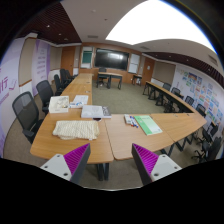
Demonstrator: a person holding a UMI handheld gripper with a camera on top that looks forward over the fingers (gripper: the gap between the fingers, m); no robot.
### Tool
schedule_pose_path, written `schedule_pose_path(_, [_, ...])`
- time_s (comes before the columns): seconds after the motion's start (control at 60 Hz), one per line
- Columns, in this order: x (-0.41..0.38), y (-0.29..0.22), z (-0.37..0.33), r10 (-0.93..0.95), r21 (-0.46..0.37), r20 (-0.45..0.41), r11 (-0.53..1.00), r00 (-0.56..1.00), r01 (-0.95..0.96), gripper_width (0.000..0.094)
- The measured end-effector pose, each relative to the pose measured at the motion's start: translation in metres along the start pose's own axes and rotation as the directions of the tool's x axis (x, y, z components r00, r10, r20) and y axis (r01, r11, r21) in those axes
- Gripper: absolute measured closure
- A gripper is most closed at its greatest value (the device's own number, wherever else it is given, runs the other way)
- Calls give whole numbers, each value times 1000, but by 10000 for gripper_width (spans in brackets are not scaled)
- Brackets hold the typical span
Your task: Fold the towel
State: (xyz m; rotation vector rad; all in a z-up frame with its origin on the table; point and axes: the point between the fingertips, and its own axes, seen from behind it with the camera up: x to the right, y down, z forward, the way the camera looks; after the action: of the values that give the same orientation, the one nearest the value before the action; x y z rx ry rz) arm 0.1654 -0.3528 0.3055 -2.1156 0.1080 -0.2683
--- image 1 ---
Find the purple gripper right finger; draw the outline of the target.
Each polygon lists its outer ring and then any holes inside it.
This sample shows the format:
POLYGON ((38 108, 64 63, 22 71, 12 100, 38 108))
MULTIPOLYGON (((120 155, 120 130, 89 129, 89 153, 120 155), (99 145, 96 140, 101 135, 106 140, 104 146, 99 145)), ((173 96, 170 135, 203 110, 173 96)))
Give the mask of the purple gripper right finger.
POLYGON ((181 167, 166 154, 157 155, 137 144, 132 144, 132 155, 143 185, 181 170, 181 167))

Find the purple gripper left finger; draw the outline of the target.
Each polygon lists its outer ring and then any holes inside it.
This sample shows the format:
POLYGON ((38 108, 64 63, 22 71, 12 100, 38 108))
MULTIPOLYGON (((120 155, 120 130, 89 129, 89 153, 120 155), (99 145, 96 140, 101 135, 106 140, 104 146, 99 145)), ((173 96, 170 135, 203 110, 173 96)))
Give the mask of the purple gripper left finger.
POLYGON ((54 155, 41 168, 72 183, 79 184, 90 152, 90 144, 85 144, 65 155, 54 155))

